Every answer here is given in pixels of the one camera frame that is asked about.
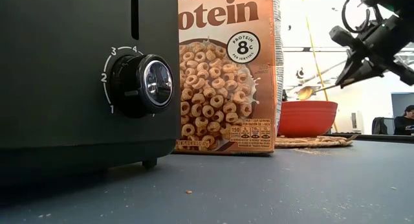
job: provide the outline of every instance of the gray table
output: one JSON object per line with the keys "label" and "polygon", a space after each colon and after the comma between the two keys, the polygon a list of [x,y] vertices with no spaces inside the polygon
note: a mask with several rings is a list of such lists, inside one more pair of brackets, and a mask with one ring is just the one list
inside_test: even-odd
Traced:
{"label": "gray table", "polygon": [[414,223],[413,156],[412,145],[379,142],[170,155],[151,172],[132,165],[31,191],[0,210],[0,223]]}

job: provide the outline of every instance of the toaster dial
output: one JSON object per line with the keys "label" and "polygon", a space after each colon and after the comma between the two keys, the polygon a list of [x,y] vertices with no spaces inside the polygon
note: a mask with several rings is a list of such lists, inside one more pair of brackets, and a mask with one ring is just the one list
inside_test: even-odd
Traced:
{"label": "toaster dial", "polygon": [[140,118],[165,110],[173,96],[173,77],[160,56],[122,56],[112,70],[109,95],[125,116]]}

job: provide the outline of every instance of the black toaster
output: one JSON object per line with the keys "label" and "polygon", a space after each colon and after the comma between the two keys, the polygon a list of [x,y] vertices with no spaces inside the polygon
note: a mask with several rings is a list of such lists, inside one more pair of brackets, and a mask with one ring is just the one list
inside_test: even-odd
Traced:
{"label": "black toaster", "polygon": [[177,0],[0,0],[0,19],[2,185],[173,151]]}

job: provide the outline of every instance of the woven placemat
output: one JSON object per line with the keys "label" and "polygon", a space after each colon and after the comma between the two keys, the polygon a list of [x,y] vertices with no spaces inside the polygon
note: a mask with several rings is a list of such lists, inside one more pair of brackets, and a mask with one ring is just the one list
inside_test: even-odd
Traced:
{"label": "woven placemat", "polygon": [[275,148],[329,148],[351,146],[357,135],[346,139],[345,137],[307,137],[307,138],[286,138],[277,137]]}

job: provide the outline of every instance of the protein cereal box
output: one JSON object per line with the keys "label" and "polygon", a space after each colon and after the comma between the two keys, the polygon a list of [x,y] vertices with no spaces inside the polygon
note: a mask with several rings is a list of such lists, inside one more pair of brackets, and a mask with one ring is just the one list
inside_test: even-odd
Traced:
{"label": "protein cereal box", "polygon": [[175,152],[274,151],[275,6],[179,0],[182,137]]}

